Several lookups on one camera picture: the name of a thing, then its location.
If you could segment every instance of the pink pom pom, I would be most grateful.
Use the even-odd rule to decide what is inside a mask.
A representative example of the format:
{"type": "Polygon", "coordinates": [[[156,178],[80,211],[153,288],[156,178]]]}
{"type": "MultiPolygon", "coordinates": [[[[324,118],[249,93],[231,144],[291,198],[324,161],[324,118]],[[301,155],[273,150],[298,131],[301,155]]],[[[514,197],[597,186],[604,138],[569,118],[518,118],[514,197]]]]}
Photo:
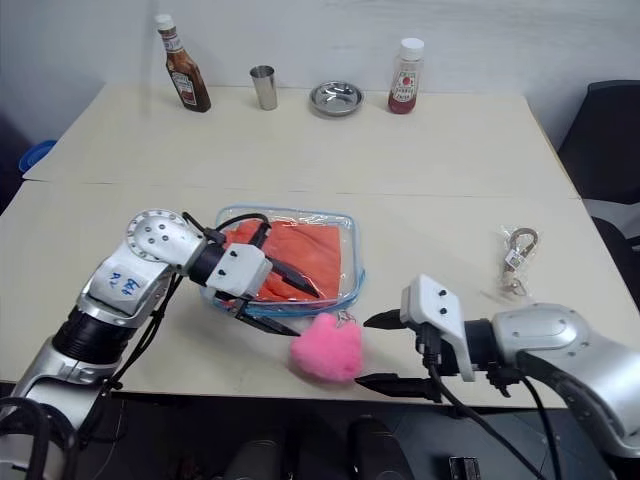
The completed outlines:
{"type": "Polygon", "coordinates": [[[291,358],[303,371],[332,382],[353,380],[362,371],[362,331],[355,322],[336,327],[338,319],[318,315],[291,342],[291,358]]]}

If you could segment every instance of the metal bowl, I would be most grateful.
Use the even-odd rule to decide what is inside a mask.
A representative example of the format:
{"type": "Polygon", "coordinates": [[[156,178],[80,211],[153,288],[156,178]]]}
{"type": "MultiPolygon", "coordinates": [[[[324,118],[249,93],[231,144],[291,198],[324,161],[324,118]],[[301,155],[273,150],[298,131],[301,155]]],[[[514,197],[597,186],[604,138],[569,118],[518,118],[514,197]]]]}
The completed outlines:
{"type": "Polygon", "coordinates": [[[355,112],[364,95],[355,85],[348,82],[326,82],[311,90],[311,104],[319,112],[332,117],[342,117],[355,112]]]}

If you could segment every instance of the bottle cap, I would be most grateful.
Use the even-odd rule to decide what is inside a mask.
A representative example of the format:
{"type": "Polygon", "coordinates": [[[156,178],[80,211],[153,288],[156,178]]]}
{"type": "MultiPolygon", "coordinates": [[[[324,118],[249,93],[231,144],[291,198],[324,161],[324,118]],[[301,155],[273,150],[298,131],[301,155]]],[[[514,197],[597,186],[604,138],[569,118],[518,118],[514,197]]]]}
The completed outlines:
{"type": "Polygon", "coordinates": [[[158,30],[171,30],[176,26],[171,15],[167,14],[156,15],[156,25],[158,30]]]}
{"type": "Polygon", "coordinates": [[[404,38],[400,42],[400,57],[403,60],[420,60],[424,52],[424,42],[419,38],[404,38]]]}

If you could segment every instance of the orange cloth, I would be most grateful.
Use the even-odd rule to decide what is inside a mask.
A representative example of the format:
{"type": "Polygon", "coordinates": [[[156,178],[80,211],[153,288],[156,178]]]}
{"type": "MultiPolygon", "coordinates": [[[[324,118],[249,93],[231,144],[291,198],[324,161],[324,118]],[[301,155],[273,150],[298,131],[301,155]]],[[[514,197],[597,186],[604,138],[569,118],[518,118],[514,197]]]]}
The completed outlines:
{"type": "MultiPolygon", "coordinates": [[[[258,220],[242,222],[224,234],[229,243],[249,243],[258,220]]],[[[271,232],[262,250],[287,263],[310,280],[320,294],[315,298],[288,285],[280,275],[270,273],[257,300],[266,302],[319,300],[337,298],[340,289],[340,231],[331,225],[308,225],[271,222],[271,232]]]]}

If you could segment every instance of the metal cup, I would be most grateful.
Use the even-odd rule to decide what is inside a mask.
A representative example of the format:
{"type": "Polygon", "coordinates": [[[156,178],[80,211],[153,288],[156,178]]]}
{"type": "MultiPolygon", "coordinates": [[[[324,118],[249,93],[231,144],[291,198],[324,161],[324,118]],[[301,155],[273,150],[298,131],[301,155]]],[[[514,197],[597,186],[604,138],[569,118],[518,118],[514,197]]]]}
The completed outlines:
{"type": "Polygon", "coordinates": [[[249,71],[253,86],[256,87],[258,103],[263,110],[273,110],[278,106],[274,72],[273,67],[269,65],[258,65],[249,71]]]}

